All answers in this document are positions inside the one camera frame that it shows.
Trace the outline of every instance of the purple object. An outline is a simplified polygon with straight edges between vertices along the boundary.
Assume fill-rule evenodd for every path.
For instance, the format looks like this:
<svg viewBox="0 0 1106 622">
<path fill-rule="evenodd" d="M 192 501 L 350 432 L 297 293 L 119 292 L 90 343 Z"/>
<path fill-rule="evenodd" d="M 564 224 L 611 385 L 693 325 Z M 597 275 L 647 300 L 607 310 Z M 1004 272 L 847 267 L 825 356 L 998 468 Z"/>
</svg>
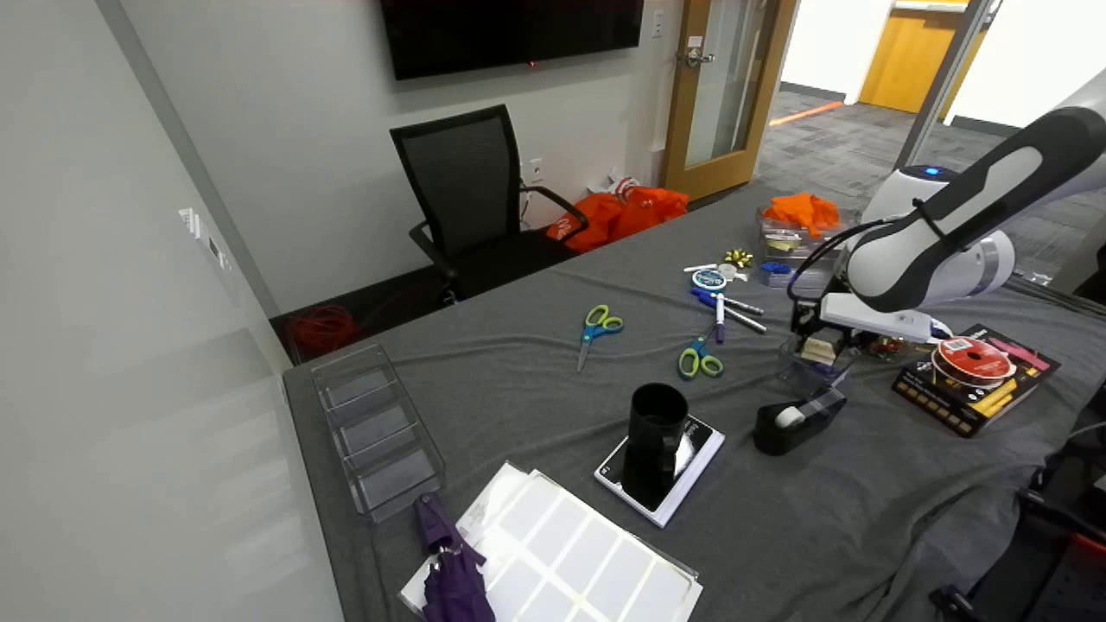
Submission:
<svg viewBox="0 0 1106 622">
<path fill-rule="evenodd" d="M 435 499 L 420 499 L 423 546 L 435 554 L 427 578 L 427 622 L 496 622 L 486 591 L 486 558 L 464 542 L 457 524 L 448 517 Z"/>
</svg>

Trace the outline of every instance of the orange object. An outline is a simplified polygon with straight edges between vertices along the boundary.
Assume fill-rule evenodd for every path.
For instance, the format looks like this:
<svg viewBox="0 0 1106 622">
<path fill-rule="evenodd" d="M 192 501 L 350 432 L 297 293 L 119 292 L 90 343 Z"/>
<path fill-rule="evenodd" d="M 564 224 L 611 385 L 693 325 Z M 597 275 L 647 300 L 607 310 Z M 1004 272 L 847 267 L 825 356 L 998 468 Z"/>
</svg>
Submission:
<svg viewBox="0 0 1106 622">
<path fill-rule="evenodd" d="M 589 229 L 572 234 L 574 221 L 564 213 L 557 218 L 545 234 L 564 242 L 574 251 L 592 251 L 616 240 L 647 233 L 662 221 L 687 213 L 687 194 L 676 194 L 663 188 L 631 188 L 624 194 L 589 194 L 577 210 L 585 210 Z"/>
<path fill-rule="evenodd" d="M 958 381 L 971 381 L 971 385 L 998 385 L 1010 375 L 1017 375 L 1013 361 L 1004 348 L 969 334 L 942 343 L 934 364 L 954 375 Z"/>
<path fill-rule="evenodd" d="M 361 318 L 345 305 L 318 305 L 287 325 L 287 340 L 310 361 L 365 340 Z"/>
<path fill-rule="evenodd" d="M 805 240 L 821 242 L 840 229 L 840 210 L 821 194 L 785 194 L 768 203 L 764 221 L 777 229 L 798 229 Z"/>
</svg>

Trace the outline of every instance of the scissors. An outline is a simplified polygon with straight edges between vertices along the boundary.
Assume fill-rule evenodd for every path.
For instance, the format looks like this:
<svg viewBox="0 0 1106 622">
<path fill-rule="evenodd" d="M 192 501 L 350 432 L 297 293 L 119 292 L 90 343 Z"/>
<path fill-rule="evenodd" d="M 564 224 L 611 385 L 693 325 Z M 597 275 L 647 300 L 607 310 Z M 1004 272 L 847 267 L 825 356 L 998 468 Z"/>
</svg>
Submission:
<svg viewBox="0 0 1106 622">
<path fill-rule="evenodd" d="M 722 378 L 722 361 L 718 356 L 713 356 L 713 353 L 706 353 L 706 334 L 698 334 L 695 343 L 687 343 L 684 348 L 680 348 L 680 356 L 679 356 L 679 375 L 684 378 L 684 381 L 693 381 L 693 378 Z"/>
<path fill-rule="evenodd" d="M 582 325 L 582 356 L 577 356 L 577 369 L 585 369 L 589 346 L 592 346 L 595 340 L 607 340 L 607 334 L 616 334 L 616 333 L 624 333 L 624 318 L 619 318 L 619 313 L 611 313 L 611 307 L 610 307 L 610 305 L 595 305 L 595 307 L 589 307 L 585 325 Z"/>
</svg>

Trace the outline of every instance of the black office chair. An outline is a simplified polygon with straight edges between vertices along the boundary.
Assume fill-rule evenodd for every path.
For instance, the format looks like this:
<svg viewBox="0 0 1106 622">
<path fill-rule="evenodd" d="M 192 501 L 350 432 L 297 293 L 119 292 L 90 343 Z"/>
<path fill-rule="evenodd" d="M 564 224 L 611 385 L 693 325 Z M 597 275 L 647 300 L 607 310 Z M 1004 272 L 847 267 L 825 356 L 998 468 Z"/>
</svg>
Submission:
<svg viewBox="0 0 1106 622">
<path fill-rule="evenodd" d="M 524 194 L 544 194 L 574 213 L 572 234 L 589 218 L 545 188 L 524 188 L 509 107 L 393 127 L 390 142 L 427 213 L 413 240 L 435 264 L 451 300 L 574 255 L 544 233 L 520 233 Z"/>
</svg>

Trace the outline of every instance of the wooden door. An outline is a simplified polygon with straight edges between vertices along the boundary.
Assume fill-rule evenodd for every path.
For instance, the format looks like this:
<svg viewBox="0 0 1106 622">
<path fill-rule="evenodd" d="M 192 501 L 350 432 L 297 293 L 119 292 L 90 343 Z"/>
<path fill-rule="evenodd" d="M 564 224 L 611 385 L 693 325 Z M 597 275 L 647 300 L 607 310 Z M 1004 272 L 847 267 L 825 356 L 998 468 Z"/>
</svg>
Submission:
<svg viewBox="0 0 1106 622">
<path fill-rule="evenodd" d="M 662 183 L 693 196 L 754 175 L 798 0 L 687 0 Z"/>
<path fill-rule="evenodd" d="M 874 49 L 862 102 L 918 115 L 926 103 L 942 58 L 963 28 L 963 13 L 891 9 Z"/>
</svg>

